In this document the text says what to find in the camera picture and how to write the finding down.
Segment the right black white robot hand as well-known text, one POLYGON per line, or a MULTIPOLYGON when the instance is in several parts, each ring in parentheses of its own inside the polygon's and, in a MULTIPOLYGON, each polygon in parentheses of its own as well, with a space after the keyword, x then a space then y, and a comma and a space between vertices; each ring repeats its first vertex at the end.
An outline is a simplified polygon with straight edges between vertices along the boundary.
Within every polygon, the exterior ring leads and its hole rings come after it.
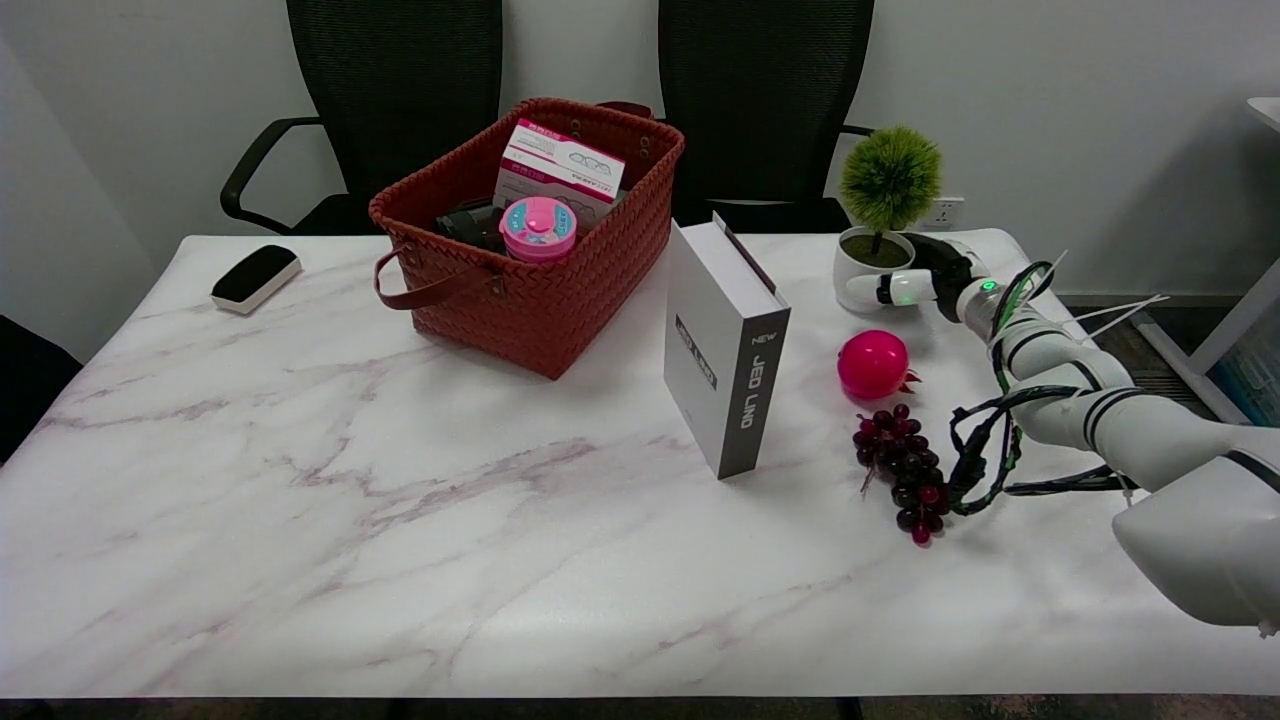
POLYGON ((890 233, 881 247, 892 243, 908 254, 908 264, 892 269, 870 266, 842 249, 837 251, 837 264, 847 265, 833 278, 838 304, 850 313, 873 313, 881 307, 933 302, 946 320, 960 323, 964 291, 989 277, 977 254, 964 243, 913 232, 890 233))

